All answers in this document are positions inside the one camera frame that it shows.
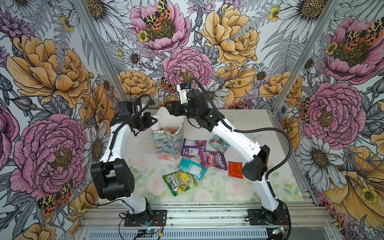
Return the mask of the orange Fox's candy packet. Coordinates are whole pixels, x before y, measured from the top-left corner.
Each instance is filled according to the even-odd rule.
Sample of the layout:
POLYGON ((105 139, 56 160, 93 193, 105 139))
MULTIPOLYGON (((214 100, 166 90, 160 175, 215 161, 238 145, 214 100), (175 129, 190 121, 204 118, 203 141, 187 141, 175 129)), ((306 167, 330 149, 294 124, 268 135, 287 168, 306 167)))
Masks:
POLYGON ((164 128, 161 128, 161 131, 166 131, 172 135, 174 135, 177 131, 173 131, 173 130, 170 130, 170 129, 164 129, 164 128))

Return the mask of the magenta Fox's candy packet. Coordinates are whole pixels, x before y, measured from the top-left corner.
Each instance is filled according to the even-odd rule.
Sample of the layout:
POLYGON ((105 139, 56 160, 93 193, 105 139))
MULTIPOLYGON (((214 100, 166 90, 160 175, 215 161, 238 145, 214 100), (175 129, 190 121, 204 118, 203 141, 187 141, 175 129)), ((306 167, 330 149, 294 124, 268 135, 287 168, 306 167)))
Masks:
POLYGON ((221 170, 228 170, 228 164, 225 156, 220 152, 200 152, 199 156, 202 159, 201 165, 203 169, 215 167, 221 170))

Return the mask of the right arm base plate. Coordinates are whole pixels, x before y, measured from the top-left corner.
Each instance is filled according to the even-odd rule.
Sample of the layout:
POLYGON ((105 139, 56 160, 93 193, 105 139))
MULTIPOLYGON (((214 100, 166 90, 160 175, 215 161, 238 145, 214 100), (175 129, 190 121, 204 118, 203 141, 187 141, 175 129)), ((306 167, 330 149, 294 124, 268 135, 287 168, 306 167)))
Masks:
POLYGON ((285 209, 273 212, 264 209, 248 209, 245 222, 249 222, 251 226, 288 226, 291 223, 291 220, 285 209))

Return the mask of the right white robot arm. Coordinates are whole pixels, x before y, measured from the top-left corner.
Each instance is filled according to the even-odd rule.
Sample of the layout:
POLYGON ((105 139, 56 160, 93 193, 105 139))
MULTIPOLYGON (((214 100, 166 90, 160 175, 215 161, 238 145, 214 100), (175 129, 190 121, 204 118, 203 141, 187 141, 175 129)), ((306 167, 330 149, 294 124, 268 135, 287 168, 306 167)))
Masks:
POLYGON ((275 224, 283 214, 283 205, 279 203, 267 178, 270 148, 252 142, 236 130, 221 112, 209 108, 204 93, 199 90, 182 90, 181 95, 181 100, 165 104, 170 115, 196 120, 201 128, 225 140, 245 159, 242 174, 254 182, 262 203, 261 217, 268 224, 275 224))

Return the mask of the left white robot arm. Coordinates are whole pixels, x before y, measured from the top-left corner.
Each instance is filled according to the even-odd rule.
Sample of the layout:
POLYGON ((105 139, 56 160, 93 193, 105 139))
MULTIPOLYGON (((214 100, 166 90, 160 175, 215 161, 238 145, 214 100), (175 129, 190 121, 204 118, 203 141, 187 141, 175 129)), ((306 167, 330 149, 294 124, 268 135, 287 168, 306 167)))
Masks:
POLYGON ((135 179, 124 156, 131 137, 157 123, 151 113, 132 116, 117 114, 111 123, 111 137, 100 162, 91 166, 91 176, 100 199, 110 202, 121 201, 128 213, 138 222, 146 225, 153 217, 151 206, 146 198, 135 193, 135 179))

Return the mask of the floral paper gift bag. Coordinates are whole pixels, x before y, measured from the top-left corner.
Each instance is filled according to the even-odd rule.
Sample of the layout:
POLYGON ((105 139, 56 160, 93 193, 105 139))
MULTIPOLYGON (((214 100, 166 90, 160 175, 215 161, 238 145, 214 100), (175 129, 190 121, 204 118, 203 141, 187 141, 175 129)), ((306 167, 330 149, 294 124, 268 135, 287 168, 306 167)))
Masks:
POLYGON ((184 144, 184 116, 175 117, 161 107, 153 116, 158 122, 151 126, 160 160, 176 161, 182 155, 184 144), (161 131, 161 128, 177 131, 174 135, 161 131))

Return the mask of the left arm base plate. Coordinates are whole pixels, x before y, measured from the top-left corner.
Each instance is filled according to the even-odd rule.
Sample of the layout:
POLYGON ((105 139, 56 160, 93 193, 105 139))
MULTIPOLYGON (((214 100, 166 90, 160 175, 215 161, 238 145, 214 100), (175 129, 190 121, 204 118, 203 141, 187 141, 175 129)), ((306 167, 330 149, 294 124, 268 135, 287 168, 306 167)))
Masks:
POLYGON ((142 212, 125 219, 125 227, 164 227, 167 222, 167 210, 152 210, 152 213, 142 212))

